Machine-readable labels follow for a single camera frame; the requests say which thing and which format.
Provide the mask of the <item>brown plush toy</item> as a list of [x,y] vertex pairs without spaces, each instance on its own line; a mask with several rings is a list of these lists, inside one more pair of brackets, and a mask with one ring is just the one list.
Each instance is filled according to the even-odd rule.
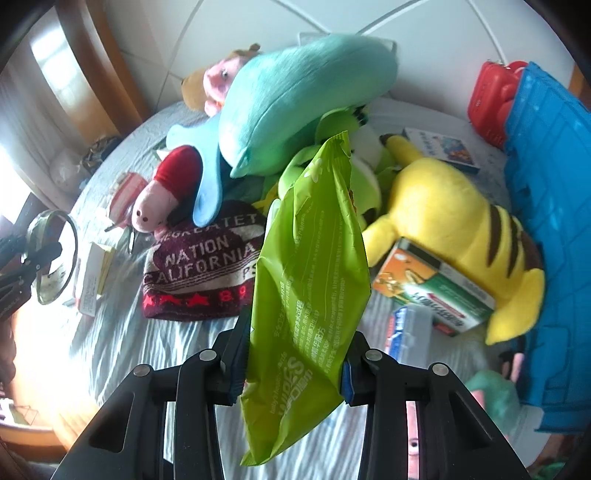
[[[260,53],[260,45],[254,43],[249,46],[249,48],[245,50],[233,50],[231,53],[228,54],[223,59],[229,57],[240,56],[245,60],[245,64],[249,62],[252,58],[256,57]],[[204,80],[204,72],[207,71],[209,67],[204,69],[199,69],[194,71],[187,77],[185,77],[181,81],[181,96],[184,104],[193,111],[204,111],[204,103],[206,99],[206,95],[204,93],[204,84],[202,80]]]

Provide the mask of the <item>maroon California knit hat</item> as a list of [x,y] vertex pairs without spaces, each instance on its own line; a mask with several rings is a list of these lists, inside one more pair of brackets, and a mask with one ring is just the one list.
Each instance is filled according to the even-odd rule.
[[143,315],[180,322],[238,315],[252,303],[264,233],[266,217],[238,200],[223,202],[205,227],[179,223],[148,250]]

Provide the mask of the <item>orange green medicine box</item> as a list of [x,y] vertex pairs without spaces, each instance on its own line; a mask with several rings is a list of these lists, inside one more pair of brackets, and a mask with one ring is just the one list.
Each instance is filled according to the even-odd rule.
[[488,322],[496,309],[485,290],[406,238],[394,243],[373,288],[403,305],[430,309],[434,327],[448,336]]

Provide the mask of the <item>blue white picture book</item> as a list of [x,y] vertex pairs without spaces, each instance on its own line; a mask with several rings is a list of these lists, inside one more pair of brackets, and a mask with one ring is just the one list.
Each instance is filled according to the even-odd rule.
[[428,157],[444,161],[469,174],[478,174],[480,165],[463,140],[417,128],[406,127],[402,135]]

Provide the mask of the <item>blue folding storage bin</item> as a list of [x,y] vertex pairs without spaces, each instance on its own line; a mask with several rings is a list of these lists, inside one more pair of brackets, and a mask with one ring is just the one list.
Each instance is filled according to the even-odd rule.
[[546,274],[518,394],[543,410],[541,430],[583,432],[590,423],[590,112],[530,63],[505,130],[512,210]]

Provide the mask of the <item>red white Tylenol box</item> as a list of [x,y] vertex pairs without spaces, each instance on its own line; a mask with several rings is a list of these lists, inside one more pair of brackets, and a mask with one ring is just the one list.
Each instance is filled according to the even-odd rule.
[[94,242],[90,244],[87,256],[80,265],[75,293],[76,306],[82,315],[95,316],[113,257],[112,246]]

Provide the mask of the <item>red white packet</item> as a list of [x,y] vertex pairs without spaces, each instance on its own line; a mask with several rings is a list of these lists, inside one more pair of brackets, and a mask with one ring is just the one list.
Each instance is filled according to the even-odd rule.
[[131,211],[148,181],[136,172],[123,172],[115,181],[107,204],[109,220],[115,227],[131,224]]

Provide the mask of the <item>red plastic handbag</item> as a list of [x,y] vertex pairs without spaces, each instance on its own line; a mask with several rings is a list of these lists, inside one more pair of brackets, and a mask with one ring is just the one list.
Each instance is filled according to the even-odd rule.
[[505,123],[512,109],[525,61],[508,65],[487,61],[478,75],[468,105],[468,117],[475,131],[489,144],[502,149]]

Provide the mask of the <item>pink pig plush orange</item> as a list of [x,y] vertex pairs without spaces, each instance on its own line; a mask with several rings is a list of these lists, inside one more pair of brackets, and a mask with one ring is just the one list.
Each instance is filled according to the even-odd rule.
[[220,60],[204,72],[204,80],[202,80],[206,95],[204,111],[209,117],[221,111],[228,96],[228,90],[243,65],[245,60],[242,57],[229,57]]

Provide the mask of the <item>blue red small box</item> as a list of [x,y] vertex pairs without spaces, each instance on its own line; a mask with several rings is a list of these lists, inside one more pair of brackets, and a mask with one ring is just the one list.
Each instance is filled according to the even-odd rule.
[[427,368],[433,333],[428,307],[409,304],[391,313],[385,351],[400,364]]

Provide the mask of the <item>green frog plush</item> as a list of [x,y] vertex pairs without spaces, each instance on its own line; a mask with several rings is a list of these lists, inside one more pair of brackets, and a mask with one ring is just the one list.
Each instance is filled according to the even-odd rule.
[[369,124],[367,106],[335,109],[322,115],[315,127],[314,143],[301,148],[280,176],[277,193],[283,199],[287,190],[304,173],[322,144],[335,134],[349,134],[349,158],[352,172],[349,188],[353,192],[356,219],[365,230],[382,210],[386,191],[391,186],[398,164],[381,143],[379,135]]

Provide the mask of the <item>green wet wipes pack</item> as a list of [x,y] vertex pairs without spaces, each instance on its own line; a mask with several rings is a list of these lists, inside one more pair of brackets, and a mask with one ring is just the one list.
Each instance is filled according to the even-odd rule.
[[240,397],[242,465],[269,462],[342,403],[342,362],[370,298],[349,154],[346,132],[322,144],[263,241]]

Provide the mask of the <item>yellow Pikachu plush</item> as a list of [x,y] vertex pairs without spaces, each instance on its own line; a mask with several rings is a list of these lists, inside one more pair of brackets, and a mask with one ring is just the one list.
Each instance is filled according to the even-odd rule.
[[394,242],[408,239],[494,298],[487,344],[529,332],[540,316],[545,273],[520,221],[489,202],[461,171],[424,156],[403,136],[385,134],[381,143],[402,169],[386,213],[363,232],[369,265],[377,265]]

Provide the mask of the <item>pink pig plush red dress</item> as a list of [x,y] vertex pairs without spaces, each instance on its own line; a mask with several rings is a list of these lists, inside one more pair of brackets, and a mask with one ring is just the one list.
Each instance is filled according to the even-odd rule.
[[132,227],[154,235],[165,231],[168,216],[197,193],[201,177],[202,160],[194,147],[182,145],[171,150],[136,198],[131,211]]

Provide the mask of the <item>teal blue dolphin plush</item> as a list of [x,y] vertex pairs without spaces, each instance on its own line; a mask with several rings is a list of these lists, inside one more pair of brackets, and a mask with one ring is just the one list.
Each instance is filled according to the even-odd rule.
[[238,71],[221,112],[193,126],[172,126],[170,149],[194,147],[202,176],[192,221],[211,224],[222,202],[221,165],[232,178],[270,176],[311,144],[325,113],[363,106],[398,76],[391,47],[374,37],[332,34],[303,46],[256,56]]

